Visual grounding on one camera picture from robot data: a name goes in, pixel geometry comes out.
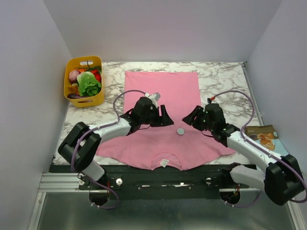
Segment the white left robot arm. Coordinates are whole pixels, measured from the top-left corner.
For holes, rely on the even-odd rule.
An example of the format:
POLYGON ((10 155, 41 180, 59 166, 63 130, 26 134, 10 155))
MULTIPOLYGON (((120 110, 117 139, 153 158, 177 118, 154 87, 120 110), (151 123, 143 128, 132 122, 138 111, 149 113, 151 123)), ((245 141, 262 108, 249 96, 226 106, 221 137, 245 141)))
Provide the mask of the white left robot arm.
POLYGON ((131 135, 142 125, 166 127, 174 124, 165 106, 158 105, 159 98, 158 93, 146 93, 126 113, 116 112, 117 120, 94 128, 84 122, 77 123, 60 144, 58 153, 71 165, 72 172, 83 173, 95 189, 102 189, 106 185, 106 172, 94 160, 101 143, 131 135))

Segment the pink t-shirt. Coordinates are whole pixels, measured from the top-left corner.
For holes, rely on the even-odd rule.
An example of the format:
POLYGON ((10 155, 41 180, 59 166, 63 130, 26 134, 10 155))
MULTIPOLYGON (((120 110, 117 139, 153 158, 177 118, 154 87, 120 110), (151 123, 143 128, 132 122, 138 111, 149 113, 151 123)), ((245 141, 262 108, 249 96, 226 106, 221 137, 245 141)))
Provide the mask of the pink t-shirt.
POLYGON ((234 154, 234 150, 182 121, 201 104, 196 72, 126 72, 125 112, 134 110, 140 97, 137 90, 161 95, 158 120, 151 123, 147 130, 100 144, 97 156, 141 169, 172 166, 184 171, 234 154))

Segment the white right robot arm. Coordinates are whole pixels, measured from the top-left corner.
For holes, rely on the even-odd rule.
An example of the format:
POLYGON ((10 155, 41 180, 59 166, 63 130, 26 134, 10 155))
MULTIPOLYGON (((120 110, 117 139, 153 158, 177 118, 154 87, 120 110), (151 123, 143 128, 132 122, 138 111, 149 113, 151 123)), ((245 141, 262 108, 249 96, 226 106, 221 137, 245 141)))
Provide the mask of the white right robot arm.
POLYGON ((264 191, 273 203, 280 206, 306 191, 307 184, 297 159, 290 154, 274 153, 245 137, 238 127, 225 121, 219 104, 211 103, 204 108, 196 106, 182 121, 199 131, 209 131, 217 142, 237 151, 258 167, 254 170, 234 163, 232 169, 221 175, 223 186, 230 188, 235 184, 246 184, 264 191))

